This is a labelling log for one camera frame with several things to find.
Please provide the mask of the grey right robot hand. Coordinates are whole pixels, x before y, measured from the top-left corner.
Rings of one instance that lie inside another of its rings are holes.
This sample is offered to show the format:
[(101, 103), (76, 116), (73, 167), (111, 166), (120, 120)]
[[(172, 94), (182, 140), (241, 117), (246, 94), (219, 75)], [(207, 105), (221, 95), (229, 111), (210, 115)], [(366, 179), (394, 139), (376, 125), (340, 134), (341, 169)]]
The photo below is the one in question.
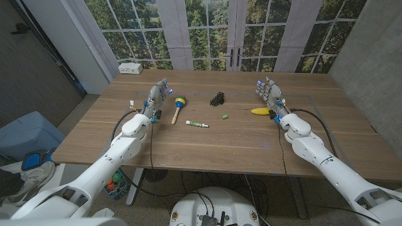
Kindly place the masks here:
[(256, 93), (265, 101), (267, 107), (276, 114), (281, 120), (290, 111), (286, 107), (285, 99), (282, 98), (281, 89), (270, 78), (266, 77), (266, 82), (257, 81)]

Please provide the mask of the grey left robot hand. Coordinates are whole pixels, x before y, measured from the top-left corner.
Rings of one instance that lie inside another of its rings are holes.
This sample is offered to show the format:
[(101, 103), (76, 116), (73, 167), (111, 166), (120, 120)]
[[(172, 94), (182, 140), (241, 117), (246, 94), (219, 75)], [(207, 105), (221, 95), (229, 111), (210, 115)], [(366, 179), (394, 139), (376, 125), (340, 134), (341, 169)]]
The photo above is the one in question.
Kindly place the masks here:
[(167, 78), (159, 81), (151, 87), (148, 99), (140, 113), (149, 118), (160, 119), (164, 101), (172, 92), (173, 90), (168, 87)]

